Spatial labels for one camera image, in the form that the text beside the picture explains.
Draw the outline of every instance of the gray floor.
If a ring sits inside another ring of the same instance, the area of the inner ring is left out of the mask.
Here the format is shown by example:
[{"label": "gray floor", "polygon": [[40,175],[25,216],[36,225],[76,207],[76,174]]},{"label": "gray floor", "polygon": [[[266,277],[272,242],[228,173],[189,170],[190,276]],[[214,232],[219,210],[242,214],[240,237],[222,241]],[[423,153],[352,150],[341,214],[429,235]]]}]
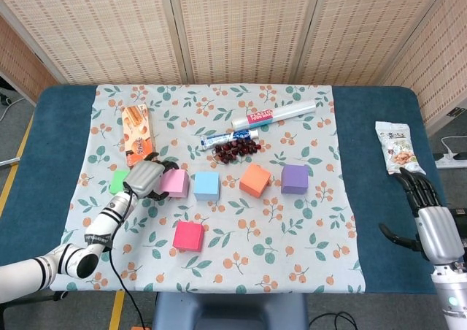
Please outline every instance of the gray floor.
[{"label": "gray floor", "polygon": [[[0,159],[16,154],[23,133],[31,116],[32,106],[22,101],[10,109],[5,120],[0,123]],[[439,139],[446,135],[467,135],[467,113],[451,122],[446,128],[431,138],[434,152],[444,152]],[[460,148],[467,150],[467,140]],[[0,188],[3,188],[7,170],[0,169]],[[466,171],[447,170],[441,173],[444,190],[451,207],[467,207]],[[13,329],[108,329],[112,314],[113,292],[74,292],[59,302],[42,302],[6,310],[7,330]],[[134,293],[144,321],[151,323],[155,295]],[[309,296],[309,317],[324,312],[341,310],[352,314],[360,330],[393,329],[447,329],[439,311],[436,296],[409,294],[361,294],[333,295],[314,294]],[[139,322],[133,306],[126,297],[120,328],[129,330]],[[333,329],[330,318],[320,319],[311,329]],[[352,329],[345,322],[339,323],[339,330]]]}]

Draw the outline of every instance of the cube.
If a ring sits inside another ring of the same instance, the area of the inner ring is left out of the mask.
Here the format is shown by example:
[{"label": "cube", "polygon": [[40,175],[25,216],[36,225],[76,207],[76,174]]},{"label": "cube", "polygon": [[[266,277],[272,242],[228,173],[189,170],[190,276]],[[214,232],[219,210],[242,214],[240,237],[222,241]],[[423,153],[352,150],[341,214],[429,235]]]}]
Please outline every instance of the cube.
[{"label": "cube", "polygon": [[219,173],[198,172],[195,174],[194,194],[198,201],[219,200]]},{"label": "cube", "polygon": [[123,191],[123,180],[128,175],[128,173],[130,173],[130,171],[128,170],[117,170],[114,172],[114,177],[112,178],[112,182],[110,183],[109,187],[109,192],[111,194],[115,195],[116,193],[120,193],[121,191]]},{"label": "cube", "polygon": [[247,171],[240,179],[240,190],[258,198],[268,185],[271,173],[261,168],[257,164],[250,164]]},{"label": "cube", "polygon": [[306,193],[308,190],[308,168],[286,164],[280,176],[281,193]]},{"label": "cube", "polygon": [[201,251],[204,229],[202,224],[179,221],[175,229],[174,246],[178,250]]},{"label": "cube", "polygon": [[158,193],[167,191],[169,197],[187,197],[190,178],[184,169],[171,169],[166,172],[159,182]]}]

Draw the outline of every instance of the woven screen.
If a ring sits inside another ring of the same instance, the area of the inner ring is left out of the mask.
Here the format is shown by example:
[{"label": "woven screen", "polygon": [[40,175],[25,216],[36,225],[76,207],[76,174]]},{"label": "woven screen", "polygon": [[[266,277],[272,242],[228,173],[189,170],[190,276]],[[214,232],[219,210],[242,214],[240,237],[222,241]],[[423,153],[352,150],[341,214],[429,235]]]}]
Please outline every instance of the woven screen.
[{"label": "woven screen", "polygon": [[418,95],[425,123],[466,97],[467,0],[442,0],[385,84],[411,88]]},{"label": "woven screen", "polygon": [[180,4],[195,83],[288,81],[309,0]]},{"label": "woven screen", "polygon": [[3,0],[69,83],[180,83],[161,0]]},{"label": "woven screen", "polygon": [[374,83],[432,1],[324,0],[298,83]]},{"label": "woven screen", "polygon": [[57,81],[0,16],[0,72],[18,91],[37,101],[40,93]]}]

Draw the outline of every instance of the clear plastic bag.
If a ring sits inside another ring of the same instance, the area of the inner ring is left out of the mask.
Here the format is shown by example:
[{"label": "clear plastic bag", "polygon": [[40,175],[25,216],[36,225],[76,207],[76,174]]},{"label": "clear plastic bag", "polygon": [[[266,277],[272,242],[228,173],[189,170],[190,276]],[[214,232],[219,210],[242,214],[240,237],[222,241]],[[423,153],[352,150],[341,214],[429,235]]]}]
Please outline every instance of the clear plastic bag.
[{"label": "clear plastic bag", "polygon": [[403,167],[410,172],[425,174],[418,163],[410,140],[410,128],[404,123],[376,122],[375,127],[382,154],[385,157],[386,169],[389,174],[400,173]]}]

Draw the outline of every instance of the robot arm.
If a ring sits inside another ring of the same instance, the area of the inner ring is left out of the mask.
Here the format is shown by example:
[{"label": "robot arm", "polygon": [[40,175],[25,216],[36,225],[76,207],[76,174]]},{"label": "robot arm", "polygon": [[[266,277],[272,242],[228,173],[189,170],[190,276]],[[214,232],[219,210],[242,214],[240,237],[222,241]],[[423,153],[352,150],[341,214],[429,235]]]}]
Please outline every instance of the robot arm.
[{"label": "robot arm", "polygon": [[381,232],[393,243],[420,251],[434,265],[431,279],[450,330],[467,329],[467,269],[458,261],[464,254],[451,212],[442,207],[427,177],[401,168],[393,174],[402,184],[417,224],[416,239],[399,237],[385,224]]},{"label": "robot arm", "polygon": [[46,255],[0,266],[0,303],[48,288],[57,274],[77,279],[89,277],[97,267],[102,252],[112,249],[112,241],[138,199],[150,197],[161,200],[153,188],[169,169],[178,168],[173,162],[139,162],[123,183],[124,192],[115,195],[97,215],[85,232],[87,247],[60,245]]}]

